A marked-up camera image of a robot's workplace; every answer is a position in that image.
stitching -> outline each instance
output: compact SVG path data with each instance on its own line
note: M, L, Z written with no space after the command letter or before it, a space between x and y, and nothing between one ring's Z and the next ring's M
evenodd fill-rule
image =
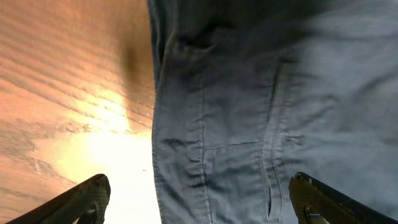
M201 176L202 176L202 181L204 183L203 186L203 199L205 201L205 205L207 206L208 209L208 215L206 216L207 222L208 223L213 223L213 218L211 217L211 210L210 210L210 202L208 198L209 191L207 189L207 183L206 183L206 177L205 177L205 150L203 148L203 102L205 100L205 91L204 91L204 74L201 72L201 77L200 77L200 97L199 97L199 114L200 114L200 122L199 122L199 146L202 148L202 157L201 157Z
M282 117L282 115L287 109L286 108L287 107L286 101L288 100L288 96L289 96L288 89L289 89L290 81L291 81L290 68L288 68L288 71L285 74L285 76L286 76L286 85L285 85L284 90L283 90L283 95L281 96L282 97L282 105L280 106L280 113L278 114L278 117L277 117L277 120L279 120L279 122L278 122L278 125L275 127L275 130L274 130L274 133L276 133L276 134L272 138L272 144L271 144L272 148L274 148L273 146L275 144L278 144L278 141L280 141L280 134L279 134L278 130L281 127L281 125L285 123L285 119ZM284 198L284 196L283 196L284 190L282 188L282 184L281 184L281 181L280 181L280 178L284 176L283 175L284 171L281 170L278 166L274 165L276 163L275 160L276 159L280 159L280 156L278 156L278 155L274 156L274 155L275 155L275 151L271 150L272 167L275 170L276 179L277 179L277 182L278 182L278 185L279 185L279 189L280 189L280 199L281 199L281 205L280 206L281 206L281 208L280 208L280 214L279 214L279 221L282 221L282 216L283 216L283 213L284 213L284 207L285 207L285 204L287 203L285 198Z

wooden table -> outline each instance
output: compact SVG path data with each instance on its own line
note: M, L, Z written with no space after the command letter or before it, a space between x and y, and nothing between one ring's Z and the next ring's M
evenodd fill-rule
M0 223L97 173L106 223L160 223L146 1L0 4Z

trouser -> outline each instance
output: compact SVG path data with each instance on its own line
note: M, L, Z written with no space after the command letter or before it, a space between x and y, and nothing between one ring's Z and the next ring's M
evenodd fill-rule
M149 0L163 223L297 223L306 172L398 219L398 2Z

gray fabric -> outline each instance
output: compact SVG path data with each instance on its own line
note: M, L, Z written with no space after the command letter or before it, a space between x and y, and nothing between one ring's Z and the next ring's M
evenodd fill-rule
M163 223L297 223L298 171L398 219L398 1L148 3Z

seam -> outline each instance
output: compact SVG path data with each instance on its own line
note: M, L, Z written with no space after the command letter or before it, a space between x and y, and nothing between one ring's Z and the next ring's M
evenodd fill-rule
M155 2L152 0L148 0L148 7L149 7L149 11L151 11L150 8L152 8L154 16L157 15L157 8L155 5ZM152 47L156 47L156 52L158 52L158 48L159 48L159 39L157 40L157 45L156 46L152 46ZM160 74L162 71L162 67L160 66L160 64L158 64L159 68L158 68L158 72L159 72L159 80L158 83L160 82ZM157 108L159 107L159 101L160 101L160 97L158 96L158 94L156 94L155 97L155 105L154 105L154 114L153 114L153 122L152 122L152 164L154 166L154 182L155 182L155 191L156 191L156 195L157 195L157 203L158 203L158 207L159 207L159 213L160 213L160 220L162 223L166 224L166 218L165 218L165 213L164 213L164 208L163 208L163 203L162 203L162 199L161 199L161 192L160 192L160 184L161 181L159 179L159 161L157 158L157 148L156 148L156 144L155 144L155 137L157 136Z
M288 62L288 63L289 64L292 63L292 65L289 65L289 68L288 68L287 74L286 74L287 79L286 79L286 86L285 86L285 91L284 91L284 102L283 102L282 107L281 107L282 111L280 113L280 121L278 123L278 127L280 127L282 124L286 123L286 118L284 118L283 116L286 113L289 112L289 101L291 100L291 97L293 95L293 90L291 88L292 76L290 74L292 72L292 68L291 67L293 67L295 65L295 63L294 62ZM278 139L279 139L278 141L279 141L279 144L280 144L281 140L280 140L280 134L279 133L278 133ZM278 183L279 183L281 197L282 197L281 198L282 199L282 206L281 206L281 210L280 210L280 221L281 221L282 217L283 217L283 214L284 214L284 209L285 209L285 207L286 207L286 205L287 205L287 203L289 201L285 200L283 187L282 187L281 182L279 181L279 179L280 179L281 175L284 175L286 177L286 174L285 174L285 170L281 170L281 168L279 168L279 167L276 167L275 171L277 172L277 180L278 180Z
M279 159L280 156L276 156L275 155L274 144L277 144L278 141L280 141L279 129L280 129L281 125L284 122L284 119L283 119L282 115L283 115L284 111L286 110L286 104L285 103L286 103L287 97L289 95L288 89L289 89L291 76L290 76L290 69L289 68L287 68L287 69L288 69L286 71L287 73L285 74L285 76L286 76L286 79L285 79L286 84L285 84L284 90L282 92L283 95L281 96L282 104L281 104L280 110L279 110L280 113L278 113L278 116L277 116L278 123L277 123L277 126L274 129L274 133L275 134L274 134L274 136L272 138L272 143L271 143L271 147L272 147L272 149L271 149L272 168L275 170L275 176L276 176L276 180L277 180L277 183L278 183L278 186L279 186L279 190L280 190L281 205L280 205L279 221L282 220L282 216L283 216L283 213L284 213L284 207L285 207L286 201L284 199L284 190L283 190L282 184L280 182L280 177L281 177L283 171L278 166L275 166L276 160Z
M211 217L211 210L210 210L210 202L209 202L209 191L207 188L207 183L206 183L206 176L205 176L205 150L203 147L203 102L205 100L205 91L204 91L204 79L205 77L203 76L203 72L201 72L200 76L200 97L199 97L199 115L200 115L200 121L199 121L199 147L202 148L202 154L201 154L201 176L202 176L202 181L203 181L203 199L205 201L205 205L207 206L208 209L208 215L206 216L207 222L208 223L213 223L213 218Z
M267 205L267 200L266 200L266 181L268 180L266 174L265 174L265 167L264 167L264 163L262 162L262 157L263 157L263 151L262 151L262 147L260 147L259 149L259 163L260 163L260 173L261 173L261 186L262 186L262 202L264 203L264 212L266 213L265 218L264 218L264 222L266 220L269 220L269 216L268 216L268 210L269 210L269 205Z

